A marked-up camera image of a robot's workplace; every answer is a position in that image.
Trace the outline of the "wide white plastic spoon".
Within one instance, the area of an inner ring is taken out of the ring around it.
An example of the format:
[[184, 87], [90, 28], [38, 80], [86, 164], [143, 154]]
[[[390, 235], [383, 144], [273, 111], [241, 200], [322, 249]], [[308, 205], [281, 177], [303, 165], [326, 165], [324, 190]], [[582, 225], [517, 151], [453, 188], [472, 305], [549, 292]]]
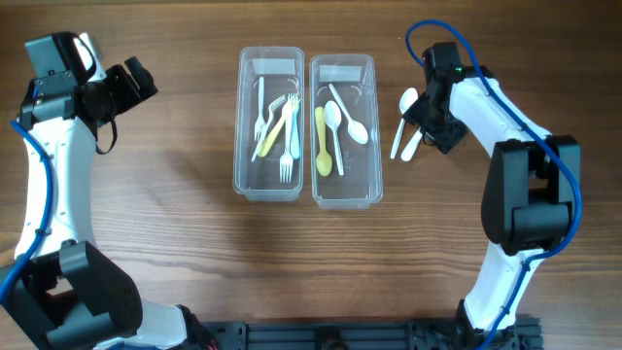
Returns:
[[404, 147], [404, 149], [402, 150], [402, 153], [400, 155], [400, 158], [402, 161], [405, 162], [409, 162], [410, 160], [413, 159], [419, 144], [422, 140], [423, 134], [421, 129], [418, 129], [410, 138], [410, 140], [408, 141], [408, 143], [406, 144], [406, 146]]

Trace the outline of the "white spoon bowl down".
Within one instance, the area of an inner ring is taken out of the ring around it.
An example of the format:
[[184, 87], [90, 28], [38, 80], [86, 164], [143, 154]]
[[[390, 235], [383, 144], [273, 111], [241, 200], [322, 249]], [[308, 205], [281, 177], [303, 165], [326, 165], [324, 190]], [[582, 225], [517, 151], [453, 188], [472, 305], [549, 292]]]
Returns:
[[341, 109], [341, 111], [343, 112], [344, 116], [346, 117], [348, 121], [347, 128], [348, 128], [348, 133], [351, 136], [351, 138], [359, 144], [362, 144], [362, 145], [366, 144], [368, 142], [368, 133], [364, 125], [360, 122], [357, 122], [351, 117], [336, 87], [333, 84], [329, 84], [328, 88], [331, 91], [337, 105], [339, 106], [339, 108]]

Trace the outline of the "yellow plastic spoon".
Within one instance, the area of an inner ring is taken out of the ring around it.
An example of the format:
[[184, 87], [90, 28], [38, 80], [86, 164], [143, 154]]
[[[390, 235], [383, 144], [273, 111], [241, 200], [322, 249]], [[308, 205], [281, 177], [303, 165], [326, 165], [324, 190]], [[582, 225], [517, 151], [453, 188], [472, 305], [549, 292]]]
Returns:
[[327, 149], [325, 109], [321, 106], [315, 109], [315, 124], [319, 142], [319, 152], [316, 156], [316, 168], [320, 175], [327, 177], [332, 170], [332, 158]]

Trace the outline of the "yellow plastic fork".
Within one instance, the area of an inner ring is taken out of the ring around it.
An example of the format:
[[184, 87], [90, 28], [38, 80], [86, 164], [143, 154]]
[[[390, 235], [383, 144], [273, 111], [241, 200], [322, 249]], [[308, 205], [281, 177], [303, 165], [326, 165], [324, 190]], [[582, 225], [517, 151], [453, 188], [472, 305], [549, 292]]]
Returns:
[[259, 149], [260, 158], [264, 158], [268, 154], [273, 144], [275, 143], [279, 133], [281, 132], [281, 129], [285, 125], [287, 117], [289, 117], [292, 114], [293, 107], [297, 106], [298, 104], [299, 104], [299, 100], [297, 98], [285, 103], [285, 105], [283, 106], [281, 110], [281, 118], [272, 127], [271, 131], [266, 136], [261, 148]]

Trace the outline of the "slanted white plastic fork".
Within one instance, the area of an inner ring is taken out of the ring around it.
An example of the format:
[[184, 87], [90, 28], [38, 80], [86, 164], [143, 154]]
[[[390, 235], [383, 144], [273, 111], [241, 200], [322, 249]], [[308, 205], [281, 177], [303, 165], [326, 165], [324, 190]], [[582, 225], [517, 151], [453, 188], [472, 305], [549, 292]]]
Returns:
[[265, 118], [263, 115], [263, 104], [264, 104], [264, 77], [259, 77], [258, 82], [258, 116], [255, 122], [255, 141], [258, 142], [260, 136], [262, 134]]

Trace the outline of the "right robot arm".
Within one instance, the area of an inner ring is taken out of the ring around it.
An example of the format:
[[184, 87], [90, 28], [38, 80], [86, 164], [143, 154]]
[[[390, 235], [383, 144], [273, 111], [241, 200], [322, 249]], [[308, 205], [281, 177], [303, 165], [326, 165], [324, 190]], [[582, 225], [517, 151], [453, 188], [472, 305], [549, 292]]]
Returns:
[[518, 335], [516, 308], [538, 265], [568, 235], [580, 147], [529, 120], [485, 66], [462, 64], [455, 43], [432, 45], [422, 61], [427, 87], [404, 119], [443, 154], [472, 133], [491, 159], [481, 202], [489, 244], [452, 340], [463, 349], [500, 347]]

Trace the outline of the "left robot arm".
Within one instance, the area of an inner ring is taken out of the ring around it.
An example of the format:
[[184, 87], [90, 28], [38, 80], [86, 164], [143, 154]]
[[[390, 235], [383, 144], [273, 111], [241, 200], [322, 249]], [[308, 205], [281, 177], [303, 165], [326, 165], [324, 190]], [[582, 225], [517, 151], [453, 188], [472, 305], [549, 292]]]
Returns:
[[69, 31], [25, 45], [35, 70], [13, 129], [28, 155], [26, 213], [1, 304], [40, 349], [214, 349], [183, 305], [140, 297], [101, 253], [91, 218], [98, 130], [157, 92], [136, 57], [104, 68], [92, 40]]

